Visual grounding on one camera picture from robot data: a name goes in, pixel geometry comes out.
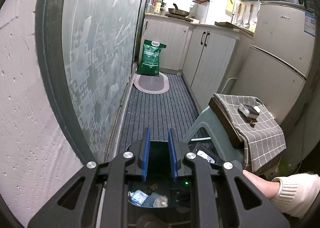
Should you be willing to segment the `person right hand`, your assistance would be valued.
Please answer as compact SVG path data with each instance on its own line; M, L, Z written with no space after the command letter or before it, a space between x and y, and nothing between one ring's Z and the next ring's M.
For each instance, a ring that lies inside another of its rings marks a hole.
M271 181L266 181L257 175L248 172L247 170L243 170L242 173L244 176L249 179L255 187L258 188L258 190L267 198L267 199L273 199L279 189L280 189L280 183L279 182L271 182Z

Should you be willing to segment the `white sleeve forearm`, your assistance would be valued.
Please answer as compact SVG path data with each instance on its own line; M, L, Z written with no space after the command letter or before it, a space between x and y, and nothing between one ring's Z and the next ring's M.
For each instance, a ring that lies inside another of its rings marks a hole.
M288 177L276 177L272 182L280 184L271 203L282 213L302 219L319 193L319 175L300 173Z

